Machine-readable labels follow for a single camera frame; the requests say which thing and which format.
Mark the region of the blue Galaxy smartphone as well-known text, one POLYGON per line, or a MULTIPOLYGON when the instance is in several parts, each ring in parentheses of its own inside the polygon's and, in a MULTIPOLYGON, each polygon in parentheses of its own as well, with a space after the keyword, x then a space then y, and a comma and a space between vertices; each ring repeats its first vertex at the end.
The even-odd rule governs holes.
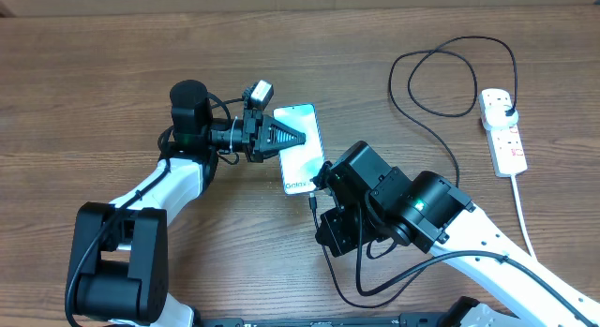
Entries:
POLYGON ((313 104, 281 107, 273 110, 274 118, 285 126, 306 135, 304 144, 281 150, 283 190, 287 195, 315 191, 311 181, 324 163, 323 144, 316 109, 313 104))

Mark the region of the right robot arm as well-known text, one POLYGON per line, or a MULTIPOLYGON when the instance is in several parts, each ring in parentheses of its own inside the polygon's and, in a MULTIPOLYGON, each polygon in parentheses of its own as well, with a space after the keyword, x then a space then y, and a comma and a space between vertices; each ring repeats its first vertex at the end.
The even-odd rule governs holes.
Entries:
POLYGON ((432 171, 414 179, 358 141, 336 162, 322 164, 312 182, 329 191, 334 208, 319 215, 316 241, 335 257, 363 251, 373 241, 414 245, 428 258, 372 289, 388 290, 445 262, 485 289, 530 326, 596 326, 599 304, 574 289, 512 242, 457 186, 432 171))

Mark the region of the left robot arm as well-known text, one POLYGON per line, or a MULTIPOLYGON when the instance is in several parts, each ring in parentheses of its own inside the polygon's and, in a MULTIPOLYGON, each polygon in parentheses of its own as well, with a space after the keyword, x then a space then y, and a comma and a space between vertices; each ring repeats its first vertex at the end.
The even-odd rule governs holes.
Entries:
POLYGON ((168 227, 214 179, 228 154, 262 163, 305 143, 303 132, 264 114, 274 94, 260 80, 239 97, 243 116, 217 119, 227 102, 195 80, 170 91, 172 125, 157 139, 156 169, 127 194, 87 202, 76 215, 65 292, 67 322, 111 326, 199 326, 199 311, 169 293, 168 227))

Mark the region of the white charger adapter plug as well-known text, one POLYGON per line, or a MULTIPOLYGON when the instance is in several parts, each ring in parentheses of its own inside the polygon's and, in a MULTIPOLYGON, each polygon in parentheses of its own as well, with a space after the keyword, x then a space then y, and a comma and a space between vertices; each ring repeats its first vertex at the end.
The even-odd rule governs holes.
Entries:
POLYGON ((482 111, 482 124, 485 130, 501 130, 510 126, 515 126, 518 123, 518 111, 509 108, 506 110, 504 106, 487 107, 482 111))

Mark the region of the white power strip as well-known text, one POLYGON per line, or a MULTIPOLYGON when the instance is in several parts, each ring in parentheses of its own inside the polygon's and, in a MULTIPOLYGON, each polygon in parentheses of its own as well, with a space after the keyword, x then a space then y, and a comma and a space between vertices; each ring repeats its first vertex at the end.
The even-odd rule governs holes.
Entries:
MULTIPOLYGON (((513 107, 509 93, 498 88, 483 90, 478 101, 481 120, 484 108, 504 106, 508 110, 513 107)), ((498 177, 516 176, 528 169, 518 124, 501 130, 486 130, 486 134, 493 169, 498 177)))

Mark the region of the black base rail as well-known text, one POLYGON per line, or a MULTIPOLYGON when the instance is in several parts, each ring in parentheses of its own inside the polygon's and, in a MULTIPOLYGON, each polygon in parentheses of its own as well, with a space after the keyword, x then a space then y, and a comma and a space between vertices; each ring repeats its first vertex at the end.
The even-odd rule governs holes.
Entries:
POLYGON ((437 326, 503 326, 498 320, 484 321, 474 318, 458 322, 445 317, 444 313, 403 313, 396 317, 323 318, 242 320, 241 318, 202 319, 195 322, 200 327, 437 327, 437 326))

